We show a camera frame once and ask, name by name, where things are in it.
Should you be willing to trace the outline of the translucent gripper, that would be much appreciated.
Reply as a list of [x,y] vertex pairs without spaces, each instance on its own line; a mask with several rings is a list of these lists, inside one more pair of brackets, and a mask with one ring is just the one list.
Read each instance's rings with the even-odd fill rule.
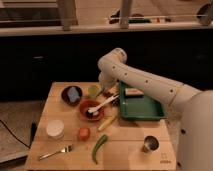
[[110,76],[108,76],[106,74],[103,74],[103,73],[101,73],[99,75],[98,79],[99,79],[99,83],[100,83],[101,89],[103,91],[109,90],[117,82],[117,80],[115,78],[112,78],[112,77],[110,77]]

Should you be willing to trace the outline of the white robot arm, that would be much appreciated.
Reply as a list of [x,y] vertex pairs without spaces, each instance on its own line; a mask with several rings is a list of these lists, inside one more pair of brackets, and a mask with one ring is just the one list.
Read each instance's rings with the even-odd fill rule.
[[98,61],[103,90],[117,80],[182,114],[176,171],[213,171],[213,90],[192,86],[126,65],[127,54],[115,48]]

